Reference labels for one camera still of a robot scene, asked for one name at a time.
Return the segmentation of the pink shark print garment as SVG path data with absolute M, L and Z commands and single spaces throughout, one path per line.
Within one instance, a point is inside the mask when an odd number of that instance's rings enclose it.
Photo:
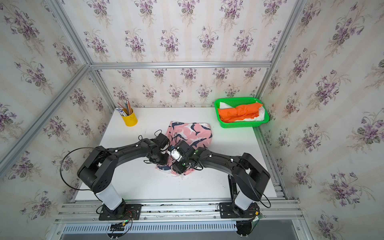
M 156 165 L 156 168 L 161 171 L 169 171 L 173 175 L 178 174 L 172 170 L 173 159 L 170 156 L 170 151 L 178 142 L 185 141 L 195 149 L 203 147 L 204 145 L 208 148 L 213 139 L 211 126 L 208 123 L 183 123 L 172 121 L 170 122 L 165 135 L 169 138 L 170 145 L 168 149 L 162 153 L 169 154 L 168 164 Z M 184 176 L 194 171 L 196 170 L 189 170 Z

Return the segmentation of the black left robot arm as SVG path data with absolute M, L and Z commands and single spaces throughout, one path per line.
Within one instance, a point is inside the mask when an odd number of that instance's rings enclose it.
M 115 169 L 139 158 L 147 158 L 151 164 L 164 165 L 168 162 L 166 149 L 169 145 L 170 140 L 164 134 L 159 134 L 154 139 L 141 139 L 137 143 L 119 148 L 106 149 L 98 146 L 79 168 L 78 178 L 108 210 L 121 209 L 124 200 L 112 184 Z

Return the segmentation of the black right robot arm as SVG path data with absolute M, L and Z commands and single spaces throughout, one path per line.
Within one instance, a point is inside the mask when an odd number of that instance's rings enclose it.
M 210 151 L 207 148 L 194 148 L 185 141 L 169 147 L 174 160 L 172 170 L 183 174 L 190 169 L 214 169 L 233 177 L 240 188 L 234 205 L 246 211 L 254 202 L 261 202 L 271 178 L 269 172 L 250 154 L 228 156 Z

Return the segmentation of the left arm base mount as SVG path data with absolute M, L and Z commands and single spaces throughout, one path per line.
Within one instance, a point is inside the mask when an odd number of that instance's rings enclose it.
M 110 210 L 103 204 L 99 213 L 99 221 L 125 221 L 138 220 L 140 218 L 141 204 L 127 204 L 124 200 L 117 206 L 115 210 Z

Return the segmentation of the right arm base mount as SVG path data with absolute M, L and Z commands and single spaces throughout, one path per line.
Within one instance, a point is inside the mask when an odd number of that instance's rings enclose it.
M 234 177 L 228 175 L 231 194 L 230 202 L 222 202 L 218 205 L 221 219 L 257 219 L 261 216 L 258 204 L 238 191 Z

